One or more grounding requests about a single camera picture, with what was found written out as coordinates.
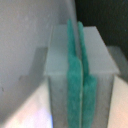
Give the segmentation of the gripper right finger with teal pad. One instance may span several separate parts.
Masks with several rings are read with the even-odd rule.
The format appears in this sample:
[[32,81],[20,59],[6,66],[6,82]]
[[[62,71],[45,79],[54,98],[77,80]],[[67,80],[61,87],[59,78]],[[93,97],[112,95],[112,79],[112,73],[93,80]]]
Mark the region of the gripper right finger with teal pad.
[[82,128],[107,128],[113,80],[120,71],[97,28],[78,26],[84,69]]

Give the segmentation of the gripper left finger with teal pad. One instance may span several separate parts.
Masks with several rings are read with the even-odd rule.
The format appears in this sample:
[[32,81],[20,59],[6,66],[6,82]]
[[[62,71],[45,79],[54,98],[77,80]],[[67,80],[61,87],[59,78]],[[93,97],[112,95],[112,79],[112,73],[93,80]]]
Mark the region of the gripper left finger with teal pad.
[[45,69],[51,91],[53,128],[79,128],[81,125],[81,69],[72,22],[55,26]]

